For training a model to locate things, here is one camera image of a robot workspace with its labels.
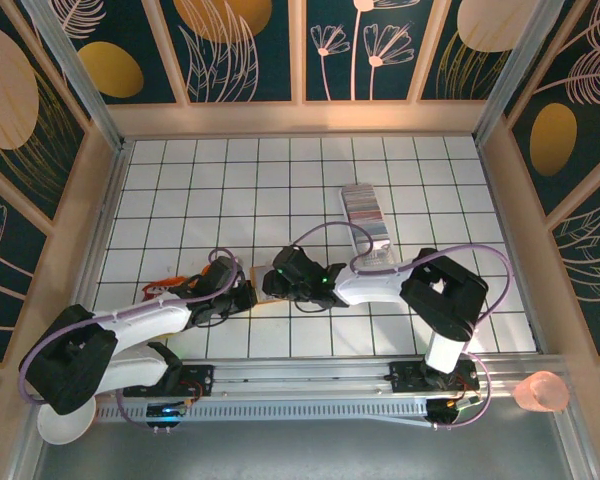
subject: black grid line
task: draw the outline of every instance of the black grid line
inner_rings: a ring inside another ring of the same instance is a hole
[[[260,139],[257,139],[257,147],[256,147],[256,158],[260,160]],[[258,186],[258,173],[260,172],[260,165],[256,165],[256,187]],[[255,198],[253,200],[253,234],[252,234],[252,247],[251,247],[251,266],[254,266],[256,261],[256,212],[258,211],[258,191],[255,191]],[[251,356],[251,319],[252,312],[249,310],[249,328],[247,330],[247,358]]]
[[[413,142],[413,137],[409,137],[409,139],[411,140],[411,143],[413,144],[413,148],[415,151],[415,144]],[[396,232],[396,237],[397,237],[397,241],[398,241],[398,245],[396,245],[395,249],[398,249],[398,255],[400,255],[400,261],[404,262],[404,258],[402,255],[402,248],[400,247],[400,230],[398,229],[398,217],[397,215],[395,215],[395,211],[396,211],[396,203],[395,203],[395,199],[393,198],[393,188],[391,188],[391,174],[389,172],[389,161],[387,159],[387,149],[386,146],[384,144],[384,137],[382,137],[382,151],[384,152],[384,163],[385,163],[385,168],[387,169],[387,179],[389,180],[389,196],[391,197],[391,210],[394,212],[393,215],[393,223],[395,225],[395,232]],[[371,320],[371,332],[373,332],[373,313],[370,316],[370,320]],[[409,315],[409,326],[411,327],[411,337],[413,338],[413,349],[415,351],[416,348],[416,333],[415,330],[413,328],[413,317],[411,315]],[[374,342],[373,342],[373,351],[375,354],[375,337],[374,337]]]

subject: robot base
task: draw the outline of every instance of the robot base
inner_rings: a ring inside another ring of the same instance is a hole
[[[391,382],[393,393],[459,393],[465,389],[480,390],[476,366],[472,360],[459,360],[450,374],[426,368],[422,360],[391,362],[389,375],[385,380]]]

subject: orange object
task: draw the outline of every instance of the orange object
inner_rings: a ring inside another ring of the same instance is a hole
[[[513,398],[525,410],[560,412],[569,403],[569,389],[551,372],[536,372],[525,378],[513,391]]]
[[[207,265],[202,269],[202,273],[200,275],[206,275],[209,271],[211,265]],[[162,295],[171,287],[177,287],[178,285],[182,285],[185,280],[189,277],[170,277],[165,278],[164,280],[159,280],[157,282],[152,282],[149,285],[145,286],[142,291],[144,292],[144,297],[142,298],[143,302],[147,300],[151,300],[156,298],[158,295]],[[193,287],[198,280],[194,280],[189,284],[190,287]]]

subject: white cylinder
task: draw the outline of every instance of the white cylinder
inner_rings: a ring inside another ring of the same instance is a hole
[[[464,345],[464,342],[449,340],[433,332],[424,361],[429,367],[439,372],[451,373],[456,368]]]

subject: black bracket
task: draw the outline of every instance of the black bracket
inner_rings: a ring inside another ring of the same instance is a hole
[[[128,387],[123,390],[123,396],[137,397],[208,397],[213,388],[213,365],[183,365],[175,385],[170,391],[165,391],[162,385],[152,387]]]
[[[433,384],[425,375],[422,360],[405,360],[391,362],[389,375],[385,380],[391,382],[393,393],[419,393],[419,392],[450,392],[458,393],[465,390],[461,379],[470,390],[479,390],[480,382],[472,360],[459,360],[453,373],[450,373],[438,385]]]

